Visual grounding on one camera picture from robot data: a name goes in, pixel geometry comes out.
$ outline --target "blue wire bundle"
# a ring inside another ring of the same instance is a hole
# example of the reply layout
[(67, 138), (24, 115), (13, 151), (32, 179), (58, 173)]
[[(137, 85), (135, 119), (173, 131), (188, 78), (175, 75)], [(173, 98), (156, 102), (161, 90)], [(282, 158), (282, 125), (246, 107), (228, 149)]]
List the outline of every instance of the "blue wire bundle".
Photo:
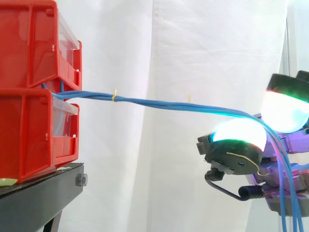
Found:
[(260, 123), (267, 132), (268, 137), (271, 140), (271, 143), (276, 152), (277, 160), (278, 160), (278, 169), (279, 169), (279, 179), (280, 179), (280, 205), (281, 205), (281, 221), (282, 228), (284, 232), (287, 232), (286, 221), (285, 221), (285, 198), (284, 198), (284, 177), (283, 172), (286, 173), (288, 177), (288, 182), (290, 185), (290, 194), (291, 194), (291, 203), (292, 203), (292, 214), (293, 214), (293, 232), (297, 232), (297, 225), (300, 232), (304, 231), (301, 212), (296, 196), (296, 190), (293, 181), (292, 168), (290, 165), (290, 161), (288, 155), (281, 143), (281, 140), (277, 136), (277, 134), (263, 121), (253, 117), (250, 114), (247, 114), (243, 111), (214, 107), (214, 106), (206, 106), (206, 105), (197, 105), (191, 103), (181, 103), (181, 102), (168, 102), (168, 101), (153, 101), (153, 100), (143, 100), (143, 99), (135, 99), (135, 98), (124, 98), (120, 96), (114, 96), (112, 94), (107, 93), (96, 93), (96, 92), (88, 92), (88, 91), (66, 91), (58, 94), (54, 94), (53, 96), (59, 99), (71, 99), (71, 98), (87, 98), (87, 99), (95, 99), (95, 100), (103, 100), (103, 101), (115, 101), (115, 102), (131, 102), (143, 106), (148, 106), (157, 109), (165, 109), (165, 110), (176, 110), (176, 111), (189, 111), (189, 112), (201, 112), (201, 113), (211, 113), (225, 116), (233, 116), (233, 117), (245, 117), (250, 118), (254, 121)]

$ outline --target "screw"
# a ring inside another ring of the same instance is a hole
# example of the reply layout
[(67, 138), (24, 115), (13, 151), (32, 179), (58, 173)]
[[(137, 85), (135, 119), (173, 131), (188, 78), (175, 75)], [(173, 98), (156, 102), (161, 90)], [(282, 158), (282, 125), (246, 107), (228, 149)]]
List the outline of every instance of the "screw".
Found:
[(87, 174), (77, 174), (76, 176), (76, 186), (85, 187), (88, 183), (88, 175)]

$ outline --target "white curtain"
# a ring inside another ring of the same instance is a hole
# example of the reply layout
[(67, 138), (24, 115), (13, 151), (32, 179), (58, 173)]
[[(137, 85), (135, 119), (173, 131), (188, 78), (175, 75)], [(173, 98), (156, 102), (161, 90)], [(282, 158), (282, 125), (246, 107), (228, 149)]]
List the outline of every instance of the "white curtain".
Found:
[[(57, 2), (83, 43), (83, 90), (178, 102), (191, 95), (256, 114), (279, 70), (284, 0)], [(64, 209), (60, 232), (245, 230), (251, 202), (208, 186), (210, 166), (196, 148), (227, 117), (71, 102), (81, 108), (78, 161), (89, 180)], [(247, 182), (226, 176), (220, 184), (237, 192)]]

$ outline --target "red plastic drawer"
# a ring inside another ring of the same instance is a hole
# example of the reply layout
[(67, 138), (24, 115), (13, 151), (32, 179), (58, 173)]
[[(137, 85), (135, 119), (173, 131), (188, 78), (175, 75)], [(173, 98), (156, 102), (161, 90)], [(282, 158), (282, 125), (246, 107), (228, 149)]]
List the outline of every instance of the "red plastic drawer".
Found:
[(0, 87), (82, 89), (82, 44), (53, 0), (0, 0)]
[(0, 89), (0, 178), (18, 183), (78, 159), (79, 108), (47, 89)]

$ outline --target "glowing light dome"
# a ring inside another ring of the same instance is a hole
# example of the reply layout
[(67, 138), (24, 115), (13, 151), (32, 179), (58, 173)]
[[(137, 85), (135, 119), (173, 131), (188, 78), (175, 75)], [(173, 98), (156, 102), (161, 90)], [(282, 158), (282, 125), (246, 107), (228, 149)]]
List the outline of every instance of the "glowing light dome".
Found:
[(251, 143), (262, 151), (266, 144), (266, 132), (261, 124), (248, 118), (236, 118), (219, 125), (213, 142), (235, 139)]
[(273, 130), (291, 133), (301, 129), (309, 118), (309, 103), (267, 91), (261, 110), (263, 121)]

